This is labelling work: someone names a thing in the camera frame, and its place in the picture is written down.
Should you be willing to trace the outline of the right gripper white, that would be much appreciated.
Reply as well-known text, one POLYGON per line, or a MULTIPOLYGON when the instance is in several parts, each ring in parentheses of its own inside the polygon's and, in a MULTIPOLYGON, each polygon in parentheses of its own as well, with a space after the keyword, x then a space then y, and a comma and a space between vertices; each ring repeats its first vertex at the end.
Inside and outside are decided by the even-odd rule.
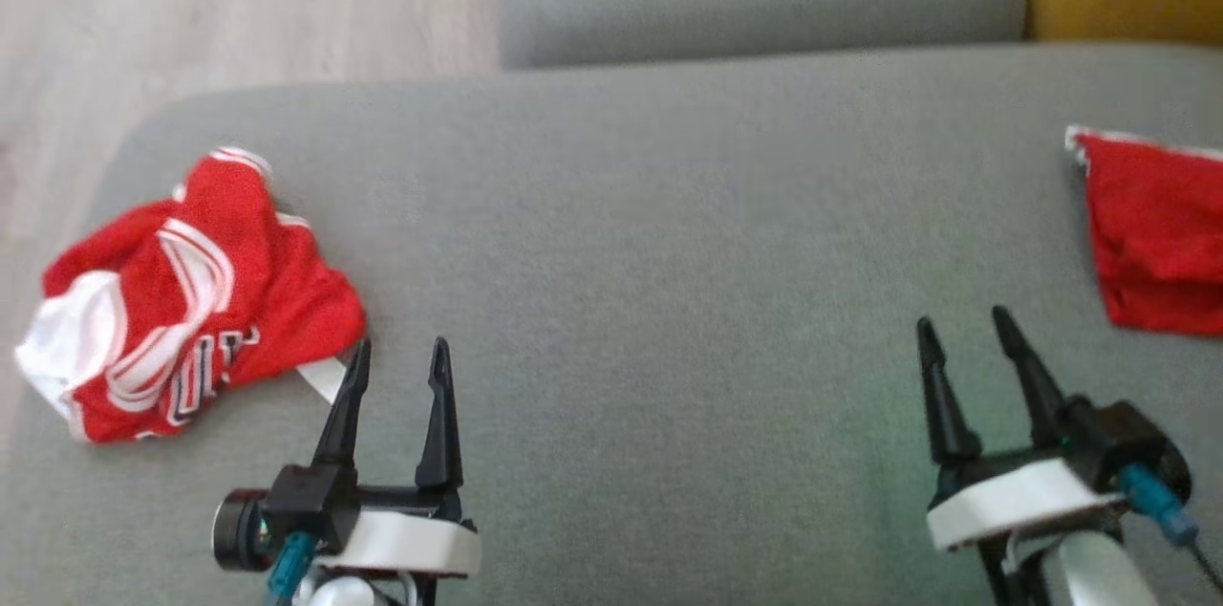
POLYGON ((1123 509, 1118 491, 1096 491, 1066 462, 1062 411, 1066 397, 1004 305, 991 309, 1000 349, 1015 368, 1035 448, 982 454, 947 375, 947 357, 933 320, 916 326, 936 492, 926 513, 939 552, 970 549, 1011 531, 1044 529, 1086 516, 1123 509))

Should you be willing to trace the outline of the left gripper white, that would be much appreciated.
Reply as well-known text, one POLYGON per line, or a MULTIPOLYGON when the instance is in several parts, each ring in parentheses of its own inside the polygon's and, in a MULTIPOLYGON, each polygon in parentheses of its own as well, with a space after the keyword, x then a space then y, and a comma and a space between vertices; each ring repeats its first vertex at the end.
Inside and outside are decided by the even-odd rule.
MULTIPOLYGON (((311 465, 353 469, 361 404, 371 385, 373 346, 355 345, 353 358, 339 385, 311 465)), ((444 336, 434 341, 427 380, 433 400, 415 483, 419 489, 367 486, 357 490, 361 513, 341 553, 324 555, 329 571, 372 575, 411 573, 437 578, 472 578, 483 558, 475 523, 464 518, 457 491, 464 485, 453 359, 444 336)))

